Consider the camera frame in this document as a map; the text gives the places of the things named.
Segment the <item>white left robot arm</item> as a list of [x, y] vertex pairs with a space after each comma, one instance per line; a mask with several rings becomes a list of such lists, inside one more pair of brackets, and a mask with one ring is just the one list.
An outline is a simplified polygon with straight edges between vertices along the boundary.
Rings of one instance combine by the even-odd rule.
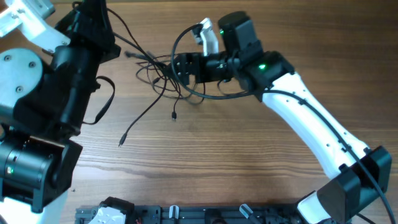
[[100, 87], [100, 64], [117, 58], [104, 0], [85, 0], [55, 26], [50, 1], [7, 1], [1, 35], [14, 30], [52, 57], [1, 54], [1, 222], [57, 223], [82, 147], [72, 141]]

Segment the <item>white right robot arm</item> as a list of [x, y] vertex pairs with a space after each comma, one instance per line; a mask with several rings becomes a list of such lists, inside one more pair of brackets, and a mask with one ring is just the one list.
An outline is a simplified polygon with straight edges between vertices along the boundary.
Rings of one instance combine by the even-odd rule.
[[243, 11], [218, 21], [219, 33], [204, 19], [189, 28], [200, 53], [172, 51], [167, 74], [184, 88], [197, 83], [235, 79], [239, 97], [255, 96], [277, 113], [302, 139], [329, 182], [296, 204], [306, 223], [347, 223], [376, 199], [388, 215], [386, 198], [392, 157], [384, 147], [368, 145], [344, 128], [310, 93], [294, 66], [276, 51], [265, 51], [253, 21]]

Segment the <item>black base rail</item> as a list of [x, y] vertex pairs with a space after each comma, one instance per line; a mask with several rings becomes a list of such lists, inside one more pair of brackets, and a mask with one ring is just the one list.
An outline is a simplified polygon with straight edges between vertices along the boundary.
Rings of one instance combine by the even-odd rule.
[[205, 224], [263, 223], [304, 224], [294, 204], [253, 207], [244, 203], [238, 207], [181, 207], [172, 205], [134, 205], [120, 198], [108, 197], [98, 206], [76, 209], [76, 224]]

